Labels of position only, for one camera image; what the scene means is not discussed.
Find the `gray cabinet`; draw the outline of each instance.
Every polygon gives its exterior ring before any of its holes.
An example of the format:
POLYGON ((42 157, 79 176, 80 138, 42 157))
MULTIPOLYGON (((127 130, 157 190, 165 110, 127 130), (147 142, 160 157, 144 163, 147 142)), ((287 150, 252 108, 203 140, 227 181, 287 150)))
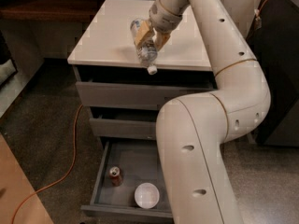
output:
POLYGON ((74 65, 81 102, 88 107, 93 134, 104 154, 88 216, 124 218, 148 223, 173 223, 156 145, 155 122, 169 100, 215 89, 211 72, 74 65), (123 183, 113 187, 112 166, 121 168, 123 183), (152 209, 135 203, 135 189, 150 182, 160 192, 152 209))

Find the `white round object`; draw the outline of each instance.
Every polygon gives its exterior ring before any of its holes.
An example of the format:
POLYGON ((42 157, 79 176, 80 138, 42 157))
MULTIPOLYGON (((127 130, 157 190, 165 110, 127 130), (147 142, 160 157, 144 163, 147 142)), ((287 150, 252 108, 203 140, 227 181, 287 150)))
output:
POLYGON ((149 72, 150 75, 156 74, 158 72, 157 66, 156 65, 150 65, 148 67, 148 72, 149 72))
POLYGON ((135 201, 144 209, 154 207, 159 202, 159 199, 159 190, 151 183, 143 183, 135 190, 135 201))

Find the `white bowl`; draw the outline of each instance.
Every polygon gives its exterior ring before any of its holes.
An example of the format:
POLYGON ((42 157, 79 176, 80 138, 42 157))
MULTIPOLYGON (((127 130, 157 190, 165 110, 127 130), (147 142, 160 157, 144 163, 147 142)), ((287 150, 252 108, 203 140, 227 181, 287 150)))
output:
POLYGON ((154 207, 159 202, 159 198, 159 190, 151 183, 143 183, 135 190, 135 201, 144 209, 154 207))

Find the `white robotic arm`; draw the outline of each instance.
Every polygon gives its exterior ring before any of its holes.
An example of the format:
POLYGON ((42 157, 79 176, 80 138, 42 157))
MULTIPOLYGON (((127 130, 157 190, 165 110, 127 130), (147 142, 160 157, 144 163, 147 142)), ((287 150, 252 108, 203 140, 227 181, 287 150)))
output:
POLYGON ((159 113, 157 144, 167 194, 176 224, 240 224, 220 144, 262 122, 270 92, 260 65, 220 0, 156 0, 149 20, 158 37, 169 36, 188 5, 218 90, 178 97, 159 113))

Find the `white bottle cap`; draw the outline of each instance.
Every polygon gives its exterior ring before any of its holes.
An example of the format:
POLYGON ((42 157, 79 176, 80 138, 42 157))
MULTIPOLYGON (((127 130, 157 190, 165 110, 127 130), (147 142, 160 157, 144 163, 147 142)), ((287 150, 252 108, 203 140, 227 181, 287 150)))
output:
POLYGON ((150 65, 149 67, 148 67, 148 72, 149 72, 149 74, 150 75, 155 75, 157 72, 158 72, 158 70, 157 70, 157 66, 156 65, 150 65))

